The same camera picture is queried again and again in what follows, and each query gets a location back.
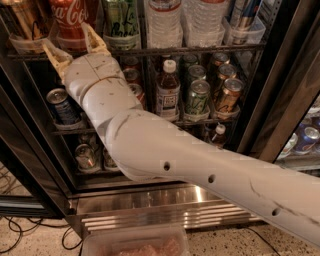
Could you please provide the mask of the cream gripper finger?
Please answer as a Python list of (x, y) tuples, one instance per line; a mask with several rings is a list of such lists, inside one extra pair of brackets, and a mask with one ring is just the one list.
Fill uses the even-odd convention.
[(106, 56), (111, 55), (104, 40), (96, 33), (90, 24), (83, 22), (81, 28), (88, 53), (102, 53)]
[(73, 61), (73, 57), (67, 52), (57, 48), (51, 42), (44, 42), (42, 46), (59, 77), (64, 79), (66, 71)]

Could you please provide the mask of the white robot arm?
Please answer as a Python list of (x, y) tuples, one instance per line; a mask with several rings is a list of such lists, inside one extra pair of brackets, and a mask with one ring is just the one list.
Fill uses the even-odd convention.
[(143, 109), (103, 39), (87, 23), (87, 52), (73, 58), (44, 40), (67, 93), (81, 106), (130, 179), (197, 185), (265, 222), (320, 247), (320, 179), (207, 144)]

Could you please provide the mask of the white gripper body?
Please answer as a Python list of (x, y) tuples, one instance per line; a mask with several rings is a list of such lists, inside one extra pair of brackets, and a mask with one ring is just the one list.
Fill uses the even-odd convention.
[(106, 78), (124, 79), (119, 63), (111, 55), (91, 53), (70, 64), (65, 71), (63, 82), (68, 94), (81, 104), (90, 87)]

